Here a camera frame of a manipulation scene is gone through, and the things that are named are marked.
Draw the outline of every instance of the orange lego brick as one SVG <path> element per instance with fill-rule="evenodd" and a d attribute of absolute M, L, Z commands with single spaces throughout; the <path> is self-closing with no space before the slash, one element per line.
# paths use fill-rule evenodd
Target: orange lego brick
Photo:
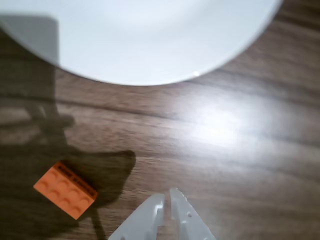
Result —
<path fill-rule="evenodd" d="M 33 187 L 74 219 L 78 219 L 98 195 L 61 162 L 51 167 Z"/>

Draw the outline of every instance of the white plate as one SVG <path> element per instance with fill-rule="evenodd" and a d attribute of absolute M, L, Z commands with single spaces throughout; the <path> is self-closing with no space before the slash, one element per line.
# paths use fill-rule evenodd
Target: white plate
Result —
<path fill-rule="evenodd" d="M 71 73 L 122 85 L 175 83 L 245 50 L 281 0 L 0 0 L 1 26 Z"/>

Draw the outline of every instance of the wooden table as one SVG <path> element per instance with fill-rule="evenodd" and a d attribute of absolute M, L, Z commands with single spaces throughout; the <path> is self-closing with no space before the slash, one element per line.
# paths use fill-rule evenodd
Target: wooden table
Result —
<path fill-rule="evenodd" d="M 78 221 L 32 188 L 59 160 L 99 192 Z M 157 239 L 177 240 L 173 187 L 217 240 L 320 239 L 319 0 L 286 0 L 232 62 L 163 86 L 84 79 L 1 33 L 0 239 L 105 240 L 165 193 Z"/>

